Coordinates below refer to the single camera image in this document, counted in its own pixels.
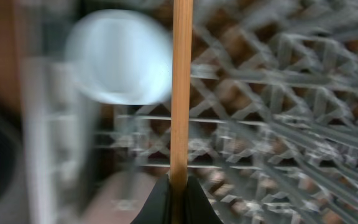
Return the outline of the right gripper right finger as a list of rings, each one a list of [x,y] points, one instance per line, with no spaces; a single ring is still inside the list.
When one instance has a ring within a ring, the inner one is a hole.
[[[184,194],[184,224],[223,224],[196,177],[189,176]]]

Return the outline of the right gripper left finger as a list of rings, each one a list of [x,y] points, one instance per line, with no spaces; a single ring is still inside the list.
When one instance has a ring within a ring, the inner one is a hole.
[[[160,177],[131,224],[171,224],[172,190],[168,174]]]

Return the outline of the wooden chopstick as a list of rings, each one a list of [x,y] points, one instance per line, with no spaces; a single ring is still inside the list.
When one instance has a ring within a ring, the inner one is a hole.
[[[193,1],[175,0],[173,6],[173,65],[170,137],[172,223],[183,223],[187,183]]]

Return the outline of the blue cup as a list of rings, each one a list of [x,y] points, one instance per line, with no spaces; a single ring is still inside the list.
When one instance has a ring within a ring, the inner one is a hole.
[[[137,11],[106,9],[76,22],[65,46],[73,83],[113,105],[152,105],[172,92],[172,35]]]

